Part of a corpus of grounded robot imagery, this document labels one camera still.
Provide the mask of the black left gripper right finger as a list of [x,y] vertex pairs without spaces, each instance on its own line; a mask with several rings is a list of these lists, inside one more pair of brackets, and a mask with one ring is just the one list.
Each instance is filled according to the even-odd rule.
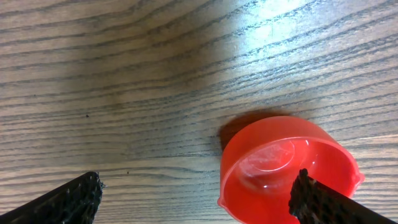
[[289,213],[300,224],[397,224],[299,171],[290,191]]

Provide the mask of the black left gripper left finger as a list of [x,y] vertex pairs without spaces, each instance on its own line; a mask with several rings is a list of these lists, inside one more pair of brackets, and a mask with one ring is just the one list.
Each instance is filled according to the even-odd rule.
[[90,171],[1,215],[1,224],[92,224],[102,194],[99,174]]

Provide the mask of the red scoop with blue handle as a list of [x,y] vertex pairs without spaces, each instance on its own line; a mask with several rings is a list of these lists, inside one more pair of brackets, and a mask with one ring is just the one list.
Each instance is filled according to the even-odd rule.
[[301,169],[347,197],[365,180],[355,158],[321,127],[295,116],[273,116],[228,140],[218,205],[241,223],[297,223],[288,202]]

